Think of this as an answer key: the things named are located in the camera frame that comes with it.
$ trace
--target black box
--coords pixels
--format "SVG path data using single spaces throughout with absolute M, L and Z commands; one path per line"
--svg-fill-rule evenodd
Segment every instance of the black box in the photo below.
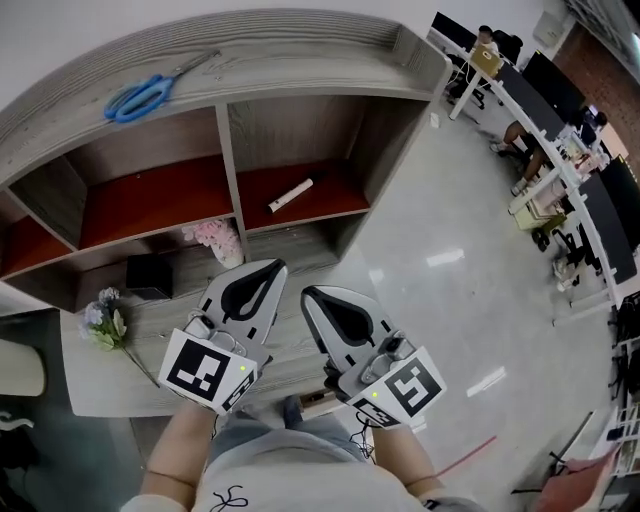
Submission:
M 157 254 L 129 256 L 125 286 L 141 299 L 170 299 L 173 295 L 173 269 Z

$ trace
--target red shelf board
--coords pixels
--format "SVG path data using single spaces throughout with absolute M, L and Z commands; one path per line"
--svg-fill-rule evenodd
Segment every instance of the red shelf board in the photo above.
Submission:
M 1 277 L 70 254 L 71 250 L 54 238 L 31 217 L 9 227 L 4 239 Z
M 165 165 L 91 187 L 80 249 L 232 213 L 222 156 Z
M 314 171 L 327 174 L 277 212 L 269 212 L 269 203 L 302 183 Z M 342 160 L 240 172 L 237 179 L 247 230 L 369 209 L 348 162 Z

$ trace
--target gray shorts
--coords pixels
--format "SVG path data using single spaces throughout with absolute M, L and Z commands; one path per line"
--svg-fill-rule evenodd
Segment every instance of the gray shorts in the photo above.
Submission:
M 349 452 L 357 460 L 366 462 L 357 444 L 349 441 L 349 432 L 342 426 L 333 414 L 318 416 L 307 421 L 296 423 L 291 430 L 306 432 L 333 443 L 338 448 Z M 224 452 L 248 443 L 254 439 L 271 432 L 273 428 L 258 421 L 243 411 L 233 413 L 224 428 L 211 442 L 209 462 L 222 455 Z

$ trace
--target white desk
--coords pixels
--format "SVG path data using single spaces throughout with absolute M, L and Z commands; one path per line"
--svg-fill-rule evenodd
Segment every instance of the white desk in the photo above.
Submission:
M 517 121 L 520 122 L 524 129 L 536 138 L 536 140 L 540 144 L 540 147 L 547 154 L 549 160 L 551 160 L 554 165 L 554 169 L 552 169 L 547 175 L 545 175 L 540 181 L 538 181 L 535 186 L 529 188 L 525 194 L 515 198 L 511 202 L 511 204 L 509 205 L 509 213 L 515 214 L 516 212 L 520 211 L 531 199 L 538 195 L 553 181 L 555 181 L 557 178 L 562 178 L 562 180 L 565 182 L 565 185 L 567 186 L 567 197 L 575 208 L 576 215 L 579 216 L 580 222 L 584 226 L 585 233 L 589 238 L 589 243 L 591 244 L 594 255 L 600 260 L 603 276 L 606 282 L 606 288 L 601 292 L 598 292 L 597 294 L 589 297 L 588 299 L 591 300 L 598 298 L 604 300 L 584 311 L 580 311 L 567 317 L 554 320 L 553 324 L 561 325 L 572 320 L 577 320 L 578 318 L 582 318 L 596 311 L 601 311 L 611 306 L 615 306 L 616 309 L 619 309 L 622 305 L 622 301 L 626 296 L 628 296 L 630 293 L 640 291 L 640 273 L 636 277 L 629 279 L 628 281 L 625 281 L 620 285 L 616 284 L 614 278 L 614 274 L 616 271 L 609 265 L 609 259 L 607 258 L 607 253 L 604 249 L 604 246 L 602 245 L 602 240 L 600 239 L 600 235 L 596 229 L 593 219 L 589 215 L 589 211 L 587 210 L 587 207 L 585 205 L 584 201 L 586 198 L 580 195 L 578 187 L 580 186 L 582 181 L 573 165 L 565 162 L 562 159 L 562 156 L 556 149 L 555 145 L 546 139 L 546 132 L 544 130 L 541 131 L 538 129 L 531 118 L 524 112 L 524 110 L 522 110 L 522 107 L 520 107 L 520 105 L 505 90 L 505 88 L 502 86 L 502 83 L 496 82 L 493 78 L 491 78 L 483 70 L 478 68 L 473 62 L 470 61 L 469 52 L 467 52 L 464 48 L 457 45 L 454 41 L 449 39 L 441 32 L 435 30 L 434 28 L 431 28 L 427 38 L 431 39 L 433 43 L 443 45 L 463 57 L 476 71 L 475 76 L 472 80 L 470 80 L 464 94 L 458 100 L 458 103 L 456 104 L 449 117 L 452 120 L 456 119 L 465 103 L 471 97 L 471 94 L 478 85 L 480 79 L 484 78 L 491 85 L 491 90 L 494 92 L 496 97 L 502 103 L 504 103 L 504 106 L 509 109 L 511 114 L 516 118 Z M 575 307 L 582 302 L 583 301 L 576 301 L 572 303 L 572 307 Z

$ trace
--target white floor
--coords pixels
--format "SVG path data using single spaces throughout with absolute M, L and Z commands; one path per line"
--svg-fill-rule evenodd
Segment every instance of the white floor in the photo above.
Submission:
M 544 454 L 608 404 L 611 335 L 606 313 L 551 325 L 566 301 L 551 279 L 553 247 L 542 254 L 518 230 L 507 212 L 516 171 L 480 131 L 503 131 L 508 112 L 468 110 L 481 125 L 438 109 L 440 128 L 424 129 L 353 250 L 396 325 L 427 347 L 447 383 L 418 434 L 436 469 L 497 436 L 444 480 L 507 511 L 518 509 L 509 492 Z M 503 378 L 468 396 L 501 369 Z

